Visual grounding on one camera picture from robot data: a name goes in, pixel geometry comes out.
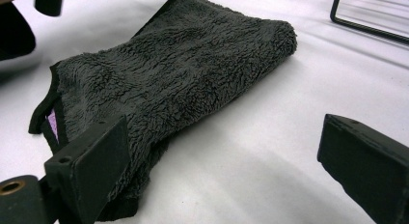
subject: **black plastic part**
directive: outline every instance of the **black plastic part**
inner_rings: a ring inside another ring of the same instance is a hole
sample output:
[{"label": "black plastic part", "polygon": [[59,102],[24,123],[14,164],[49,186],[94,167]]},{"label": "black plastic part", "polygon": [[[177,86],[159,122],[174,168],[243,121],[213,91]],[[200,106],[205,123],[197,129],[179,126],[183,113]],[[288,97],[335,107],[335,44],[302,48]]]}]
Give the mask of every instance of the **black plastic part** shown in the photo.
[{"label": "black plastic part", "polygon": [[21,176],[0,183],[0,223],[52,224],[49,222],[41,189],[34,176]]},{"label": "black plastic part", "polygon": [[318,161],[376,223],[409,223],[407,147],[354,120],[326,115]]},{"label": "black plastic part", "polygon": [[391,40],[391,41],[394,41],[394,42],[409,44],[409,38],[407,38],[407,37],[338,18],[337,17],[337,9],[338,9],[339,3],[340,3],[340,0],[334,0],[333,6],[332,6],[332,9],[331,9],[330,17],[331,17],[331,20],[334,23],[343,25],[343,26],[348,27],[348,28],[356,29],[356,30],[359,30],[361,32],[365,32],[365,33],[368,33],[368,34],[371,34],[371,35],[374,35],[374,36],[377,36],[377,37],[388,39],[388,40]]},{"label": "black plastic part", "polygon": [[42,14],[59,16],[63,0],[35,0],[34,7]]},{"label": "black plastic part", "polygon": [[31,53],[36,39],[24,16],[13,3],[0,5],[0,61]]},{"label": "black plastic part", "polygon": [[117,116],[90,126],[44,166],[49,186],[60,189],[82,224],[91,224],[129,161],[126,120]]}]

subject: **metal frame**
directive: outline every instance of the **metal frame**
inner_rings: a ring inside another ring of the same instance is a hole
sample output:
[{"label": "metal frame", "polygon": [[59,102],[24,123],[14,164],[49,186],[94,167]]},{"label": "metal frame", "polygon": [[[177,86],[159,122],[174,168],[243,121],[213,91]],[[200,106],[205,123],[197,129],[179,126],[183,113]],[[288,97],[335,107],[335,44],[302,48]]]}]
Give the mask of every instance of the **metal frame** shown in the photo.
[{"label": "metal frame", "polygon": [[409,38],[407,37],[338,18],[337,9],[338,9],[339,3],[340,3],[340,0],[334,0],[333,7],[331,9],[330,17],[334,23],[343,25],[348,28],[356,29],[356,30],[359,30],[359,31],[362,31],[368,34],[372,34],[372,35],[375,35],[375,36],[378,36],[384,39],[388,39],[394,42],[400,42],[400,43],[409,45]]}]

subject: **folded towel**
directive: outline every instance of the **folded towel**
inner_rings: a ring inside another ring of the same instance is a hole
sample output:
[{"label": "folded towel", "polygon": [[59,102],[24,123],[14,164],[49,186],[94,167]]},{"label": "folded towel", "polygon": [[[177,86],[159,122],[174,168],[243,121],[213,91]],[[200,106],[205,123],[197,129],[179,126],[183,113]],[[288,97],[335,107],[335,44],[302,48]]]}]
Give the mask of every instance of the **folded towel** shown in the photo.
[{"label": "folded towel", "polygon": [[[124,114],[131,162],[99,220],[134,215],[166,140],[278,67],[294,53],[295,37],[285,21],[169,0],[129,42],[51,67],[49,93],[29,131],[44,132],[57,152],[98,120]],[[52,110],[58,138],[45,118]]]}]

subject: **white table surface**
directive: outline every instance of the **white table surface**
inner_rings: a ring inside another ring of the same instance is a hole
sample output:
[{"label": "white table surface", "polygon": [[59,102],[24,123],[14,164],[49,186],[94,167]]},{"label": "white table surface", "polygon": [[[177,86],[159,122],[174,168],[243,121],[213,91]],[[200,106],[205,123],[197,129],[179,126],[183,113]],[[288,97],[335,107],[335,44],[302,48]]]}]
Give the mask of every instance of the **white table surface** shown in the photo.
[{"label": "white table surface", "polygon": [[[409,47],[332,23],[333,0],[210,1],[290,22],[298,49],[240,99],[174,138],[138,213],[115,223],[374,223],[317,162],[319,139],[331,113],[409,146]],[[28,125],[48,91],[48,67],[126,42],[165,0],[65,0],[58,18],[39,14],[33,0],[14,3],[38,46],[0,63],[0,181],[44,176],[51,151]],[[403,1],[341,5],[340,14],[408,35]]]}]

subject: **black object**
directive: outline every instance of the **black object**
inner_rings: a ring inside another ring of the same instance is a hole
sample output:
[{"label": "black object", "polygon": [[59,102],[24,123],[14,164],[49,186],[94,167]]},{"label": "black object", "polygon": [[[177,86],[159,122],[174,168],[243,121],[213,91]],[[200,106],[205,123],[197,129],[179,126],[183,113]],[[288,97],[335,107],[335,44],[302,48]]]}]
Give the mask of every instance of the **black object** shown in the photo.
[{"label": "black object", "polygon": [[332,6],[332,9],[331,9],[330,17],[331,17],[331,20],[334,23],[343,25],[343,26],[348,27],[348,28],[356,29],[356,30],[359,30],[359,31],[362,31],[362,32],[365,32],[365,33],[368,33],[368,34],[372,34],[372,35],[375,35],[375,36],[378,36],[378,37],[381,37],[381,38],[392,40],[394,42],[409,44],[409,38],[407,38],[407,37],[338,18],[337,17],[337,9],[338,9],[339,3],[340,3],[340,0],[334,0],[333,6]]},{"label": "black object", "polygon": [[34,7],[42,14],[58,16],[61,14],[63,0],[35,0]]},{"label": "black object", "polygon": [[409,223],[407,147],[354,120],[326,115],[318,161],[376,223]]},{"label": "black object", "polygon": [[288,22],[205,0],[169,0],[128,42],[52,66],[50,90],[29,132],[44,133],[57,149],[43,128],[49,110],[55,110],[59,144],[93,120],[125,114],[131,162],[98,220],[132,216],[166,140],[245,93],[296,46]]},{"label": "black object", "polygon": [[45,162],[39,182],[22,176],[0,183],[0,222],[94,223],[129,160],[125,116],[98,122]]},{"label": "black object", "polygon": [[0,23],[0,61],[27,55],[34,50],[34,34],[13,3],[0,5]]}]

